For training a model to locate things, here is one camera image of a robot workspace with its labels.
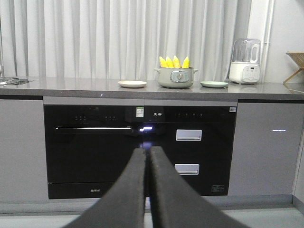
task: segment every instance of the cooking pot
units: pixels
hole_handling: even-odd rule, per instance
[[[189,68],[165,68],[156,70],[160,75],[158,83],[168,88],[187,88],[193,85],[193,74],[197,72],[192,67]]]

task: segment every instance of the sink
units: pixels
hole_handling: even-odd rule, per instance
[[[21,79],[21,78],[16,78],[16,77],[0,77],[0,86],[3,85],[11,85],[11,86],[16,86],[16,85],[22,85],[25,83],[28,83],[28,79]]]

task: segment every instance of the built-in dishwasher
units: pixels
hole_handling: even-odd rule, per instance
[[[236,107],[44,105],[50,199],[101,197],[134,148],[163,147],[200,195],[227,195]]]

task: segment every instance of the kitchen appliance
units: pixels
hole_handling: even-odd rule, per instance
[[[201,195],[227,195],[236,108],[45,104],[50,199],[101,197],[134,148],[162,146]]]
[[[260,79],[261,41],[237,39],[233,45],[229,79],[240,84],[254,84]]]
[[[21,79],[16,77],[0,77],[0,86],[17,86],[28,82],[28,79]]]
[[[193,85],[193,75],[198,70],[189,68],[154,69],[159,73],[158,83],[167,88],[187,88]]]

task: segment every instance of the label sticker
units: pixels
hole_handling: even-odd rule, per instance
[[[236,107],[230,107],[229,108],[229,112],[230,113],[235,113],[237,111],[237,108]]]
[[[223,192],[225,190],[225,185],[212,185],[211,192]]]
[[[136,117],[143,118],[143,107],[136,107]]]

